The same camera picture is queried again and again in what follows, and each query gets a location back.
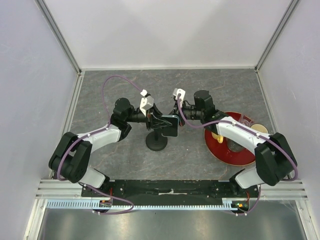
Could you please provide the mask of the black smartphone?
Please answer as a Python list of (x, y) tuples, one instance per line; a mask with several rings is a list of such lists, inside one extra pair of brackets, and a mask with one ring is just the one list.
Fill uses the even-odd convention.
[(177, 115), (162, 115), (160, 120), (163, 122), (161, 134), (164, 137), (176, 138), (179, 135), (180, 119)]

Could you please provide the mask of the black phone stand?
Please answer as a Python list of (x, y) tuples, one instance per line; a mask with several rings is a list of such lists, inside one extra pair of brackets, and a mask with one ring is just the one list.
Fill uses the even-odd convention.
[(168, 138), (162, 136), (162, 128), (148, 131), (151, 132), (145, 138), (146, 146), (154, 152), (163, 150), (168, 144)]

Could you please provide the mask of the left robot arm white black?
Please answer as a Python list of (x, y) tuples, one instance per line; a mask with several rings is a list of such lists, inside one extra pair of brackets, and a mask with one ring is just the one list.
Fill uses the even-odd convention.
[(124, 140), (131, 131), (131, 123), (144, 123), (151, 130), (145, 139), (152, 151), (163, 150), (168, 137), (177, 137), (179, 117), (162, 114), (151, 96), (143, 97), (135, 108), (128, 99), (119, 98), (107, 125), (87, 133), (65, 133), (49, 162), (49, 168), (61, 181), (91, 186), (99, 197), (110, 191), (109, 177), (89, 166), (91, 154), (109, 144)]

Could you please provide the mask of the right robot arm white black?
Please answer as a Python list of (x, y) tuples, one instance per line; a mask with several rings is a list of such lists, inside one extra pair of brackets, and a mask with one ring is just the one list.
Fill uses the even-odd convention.
[(185, 91), (176, 88), (173, 96), (185, 124), (195, 129), (210, 129), (212, 133), (236, 142), (255, 156), (255, 167), (238, 172), (229, 184), (233, 196), (242, 196), (252, 186), (275, 186), (280, 181), (292, 182), (298, 178), (298, 164), (284, 135), (254, 130), (224, 113), (219, 113), (217, 120), (202, 125), (191, 124), (183, 111)]

